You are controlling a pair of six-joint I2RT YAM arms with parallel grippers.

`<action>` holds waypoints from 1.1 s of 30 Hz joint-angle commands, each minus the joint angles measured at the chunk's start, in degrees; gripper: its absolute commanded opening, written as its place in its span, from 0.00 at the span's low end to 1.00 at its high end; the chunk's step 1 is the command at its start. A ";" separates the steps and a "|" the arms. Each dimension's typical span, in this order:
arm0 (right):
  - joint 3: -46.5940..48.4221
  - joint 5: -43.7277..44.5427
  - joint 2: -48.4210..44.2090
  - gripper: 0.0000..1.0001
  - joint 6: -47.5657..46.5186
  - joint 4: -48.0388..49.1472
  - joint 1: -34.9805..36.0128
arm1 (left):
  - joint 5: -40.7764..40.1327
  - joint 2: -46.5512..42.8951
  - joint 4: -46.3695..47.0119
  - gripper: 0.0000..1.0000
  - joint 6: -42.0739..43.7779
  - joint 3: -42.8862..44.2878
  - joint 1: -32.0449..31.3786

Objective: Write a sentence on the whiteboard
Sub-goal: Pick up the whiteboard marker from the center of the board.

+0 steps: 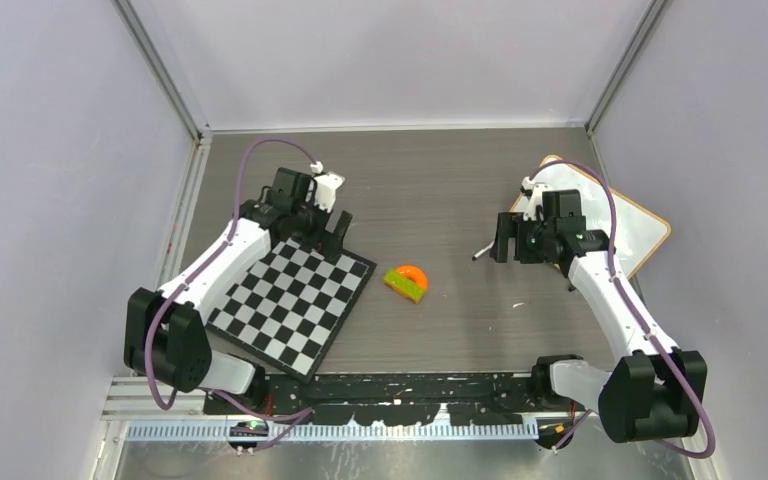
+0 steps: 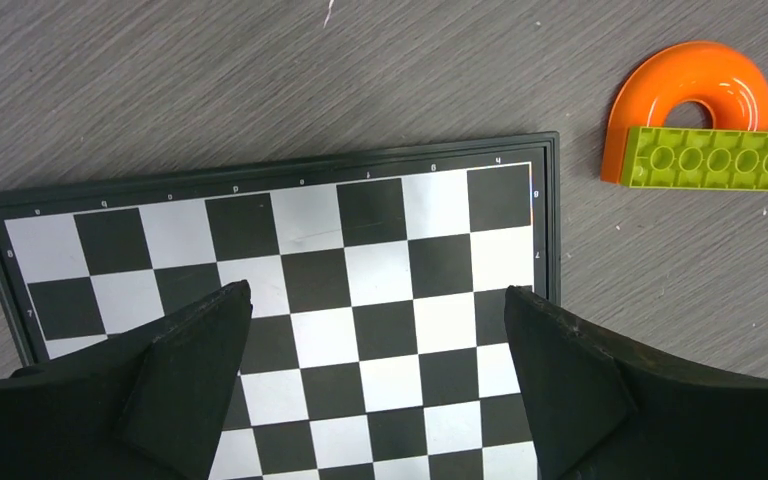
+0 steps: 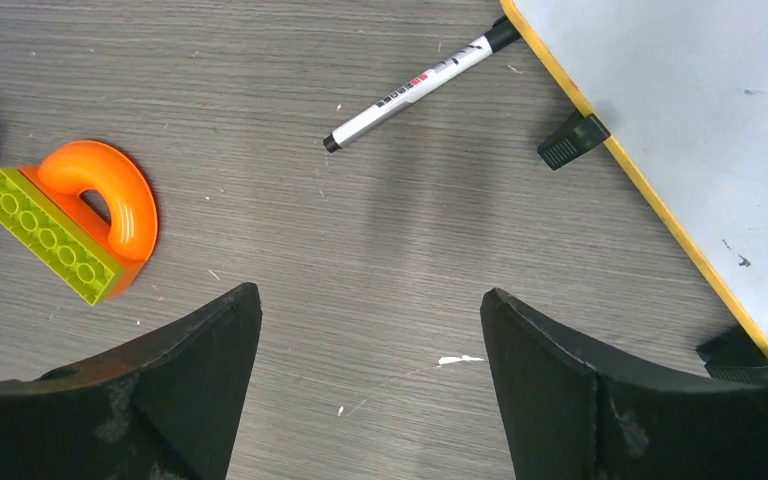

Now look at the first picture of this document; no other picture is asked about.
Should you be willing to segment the white black marker pen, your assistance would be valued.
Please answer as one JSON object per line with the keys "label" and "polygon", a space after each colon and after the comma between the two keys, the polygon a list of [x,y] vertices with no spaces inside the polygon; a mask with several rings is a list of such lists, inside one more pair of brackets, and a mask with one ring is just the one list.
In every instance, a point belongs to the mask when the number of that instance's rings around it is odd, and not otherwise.
{"label": "white black marker pen", "polygon": [[493,247],[493,244],[494,244],[494,242],[493,242],[493,241],[491,241],[491,242],[490,242],[490,243],[488,243],[486,246],[484,246],[484,247],[482,247],[481,249],[479,249],[479,250],[478,250],[476,253],[474,253],[474,254],[472,255],[472,257],[471,257],[471,260],[472,260],[472,261],[476,261],[476,260],[478,260],[479,258],[481,258],[482,256],[484,256],[485,254],[487,254],[487,253],[488,253],[488,252],[489,252],[489,251],[492,249],[492,247]]}

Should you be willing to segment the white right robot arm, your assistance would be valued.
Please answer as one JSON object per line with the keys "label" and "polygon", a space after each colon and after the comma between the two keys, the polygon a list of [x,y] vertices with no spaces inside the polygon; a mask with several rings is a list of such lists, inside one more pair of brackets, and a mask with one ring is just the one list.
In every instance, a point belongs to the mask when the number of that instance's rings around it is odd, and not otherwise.
{"label": "white right robot arm", "polygon": [[616,360],[605,371],[578,355],[539,358],[534,403],[551,411],[573,400],[597,413],[616,443],[694,435],[707,377],[702,355],[661,331],[620,271],[608,232],[588,228],[578,191],[534,190],[531,198],[533,211],[498,215],[490,257],[558,267],[591,308]]}

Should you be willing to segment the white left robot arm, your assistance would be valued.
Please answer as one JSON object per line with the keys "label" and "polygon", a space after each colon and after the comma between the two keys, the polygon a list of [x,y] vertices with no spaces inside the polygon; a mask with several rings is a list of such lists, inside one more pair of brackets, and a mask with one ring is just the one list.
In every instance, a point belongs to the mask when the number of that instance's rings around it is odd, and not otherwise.
{"label": "white left robot arm", "polygon": [[124,361],[146,377],[161,409],[170,409],[174,399],[162,397],[160,385],[171,387],[172,395],[198,388],[223,390],[244,414],[265,405],[267,389],[255,380],[256,365],[211,348],[205,310],[234,276],[271,253],[281,239],[298,238],[329,258],[338,254],[351,216],[342,213],[333,231],[326,225],[344,182],[319,162],[308,174],[279,169],[260,199],[240,205],[223,233],[182,274],[159,290],[139,288],[130,296]]}

